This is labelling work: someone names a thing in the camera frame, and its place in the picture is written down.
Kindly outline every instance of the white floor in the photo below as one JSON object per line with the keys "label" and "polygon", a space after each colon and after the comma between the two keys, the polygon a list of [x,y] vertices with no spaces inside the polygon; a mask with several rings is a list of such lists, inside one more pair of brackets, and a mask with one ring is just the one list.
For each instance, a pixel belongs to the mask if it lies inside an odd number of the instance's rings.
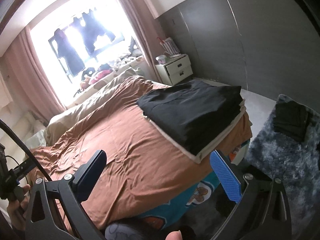
{"label": "white floor", "polygon": [[[201,79],[201,78],[195,78],[195,79],[201,80],[213,86],[226,86],[225,84],[207,80],[207,79]],[[267,120],[276,102],[272,99],[263,97],[261,95],[252,93],[244,89],[241,90],[241,96],[245,99],[244,104],[247,108],[249,119],[252,122],[252,126],[251,126],[251,131],[252,131],[251,141],[252,141],[257,136],[261,128],[263,127],[264,122]]]}

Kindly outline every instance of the ceiling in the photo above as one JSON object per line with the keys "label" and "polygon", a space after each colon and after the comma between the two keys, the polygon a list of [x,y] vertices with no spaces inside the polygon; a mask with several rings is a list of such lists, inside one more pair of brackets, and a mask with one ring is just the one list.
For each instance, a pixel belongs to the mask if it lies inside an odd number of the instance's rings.
{"label": "ceiling", "polygon": [[57,0],[25,0],[23,2],[0,35],[0,57],[21,30],[55,1]]}

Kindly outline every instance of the metal screw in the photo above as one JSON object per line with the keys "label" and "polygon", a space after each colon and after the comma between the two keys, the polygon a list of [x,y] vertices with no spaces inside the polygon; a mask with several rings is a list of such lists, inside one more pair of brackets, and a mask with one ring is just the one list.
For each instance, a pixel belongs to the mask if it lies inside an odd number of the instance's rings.
{"label": "metal screw", "polygon": [[278,183],[278,184],[281,184],[281,179],[275,178],[275,182]]}
{"label": "metal screw", "polygon": [[245,178],[245,179],[248,179],[248,180],[252,180],[252,179],[253,179],[253,175],[250,174],[250,173],[246,173],[246,174],[244,175],[244,178]]}
{"label": "metal screw", "polygon": [[65,180],[69,180],[69,179],[72,178],[72,174],[68,173],[68,174],[64,175],[63,178],[64,178]]}
{"label": "metal screw", "polygon": [[42,178],[36,179],[36,184],[40,184],[42,182]]}

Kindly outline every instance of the black mechanical device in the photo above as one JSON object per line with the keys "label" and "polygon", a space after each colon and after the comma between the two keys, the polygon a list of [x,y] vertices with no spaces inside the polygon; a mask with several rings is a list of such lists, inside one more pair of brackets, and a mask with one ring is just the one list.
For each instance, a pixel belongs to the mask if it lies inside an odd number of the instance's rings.
{"label": "black mechanical device", "polygon": [[[29,156],[18,167],[8,170],[4,147],[0,148],[0,197],[23,200],[19,180],[34,167],[46,178],[38,178],[32,188],[26,216],[26,240],[102,240],[105,237],[95,227],[81,202],[88,199],[101,173],[107,156],[98,150],[92,158],[63,179],[52,181],[28,148],[0,120],[2,128]],[[212,240],[291,239],[291,217],[285,189],[280,179],[248,167],[242,173],[219,151],[211,153],[210,161],[230,200],[236,206]],[[57,208],[58,199],[71,225],[68,233]]]}

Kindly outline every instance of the black cable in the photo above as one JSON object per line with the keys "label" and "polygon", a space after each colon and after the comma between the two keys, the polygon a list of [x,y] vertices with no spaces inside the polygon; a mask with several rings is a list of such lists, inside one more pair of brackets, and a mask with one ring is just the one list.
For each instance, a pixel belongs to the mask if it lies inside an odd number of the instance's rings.
{"label": "black cable", "polygon": [[49,174],[44,170],[44,168],[41,166],[41,164],[38,162],[36,157],[33,156],[33,154],[30,152],[28,147],[19,139],[19,137],[10,129],[7,124],[0,119],[0,128],[7,134],[9,137],[26,153],[26,155],[29,156],[29,158],[35,163],[37,168],[42,172],[42,174],[45,176],[45,178],[48,181],[52,181]]}
{"label": "black cable", "polygon": [[19,168],[20,168],[20,164],[16,161],[15,158],[13,158],[12,156],[9,156],[9,155],[6,155],[5,157],[6,157],[6,158],[11,158],[11,159],[13,159],[13,160],[17,163],[17,165],[19,166]]}

